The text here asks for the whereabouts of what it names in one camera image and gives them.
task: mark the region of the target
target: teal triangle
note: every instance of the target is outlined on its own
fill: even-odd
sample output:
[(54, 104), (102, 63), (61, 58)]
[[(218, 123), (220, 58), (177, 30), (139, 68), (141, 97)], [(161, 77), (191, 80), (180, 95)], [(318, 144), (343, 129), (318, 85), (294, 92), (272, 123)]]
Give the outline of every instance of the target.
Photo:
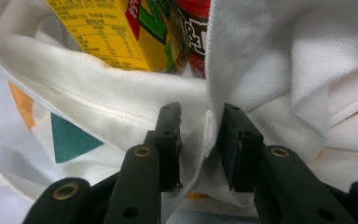
[(62, 163), (83, 155), (103, 144), (71, 122), (51, 114), (55, 161)]

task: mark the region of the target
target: yellow carton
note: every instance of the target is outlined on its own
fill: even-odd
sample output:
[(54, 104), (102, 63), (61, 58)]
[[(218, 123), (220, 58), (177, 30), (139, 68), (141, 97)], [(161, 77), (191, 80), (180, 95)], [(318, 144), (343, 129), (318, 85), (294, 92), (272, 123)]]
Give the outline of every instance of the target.
[(181, 73), (171, 0), (47, 0), (79, 46), (116, 68)]

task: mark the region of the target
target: white tote bag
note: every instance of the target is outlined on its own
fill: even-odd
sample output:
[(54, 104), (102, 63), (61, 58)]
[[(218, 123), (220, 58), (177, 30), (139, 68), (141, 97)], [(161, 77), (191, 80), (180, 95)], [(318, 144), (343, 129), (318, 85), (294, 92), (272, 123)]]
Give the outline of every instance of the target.
[[(322, 181), (348, 190), (358, 180), (358, 1), (214, 0), (206, 46), (206, 79), (124, 71), (80, 52), (44, 0), (0, 1), (0, 71), (21, 90), (13, 87), (17, 98), (31, 97), (25, 120), (62, 177), (95, 184), (117, 172), (159, 109), (180, 102), (184, 188), (163, 194), (163, 220), (180, 203), (208, 210), (212, 199), (255, 216), (252, 194), (228, 191), (212, 151), (224, 103)], [(90, 146), (58, 149), (64, 127)], [(31, 201), (43, 190), (0, 175)], [(210, 200), (184, 201), (191, 190)]]

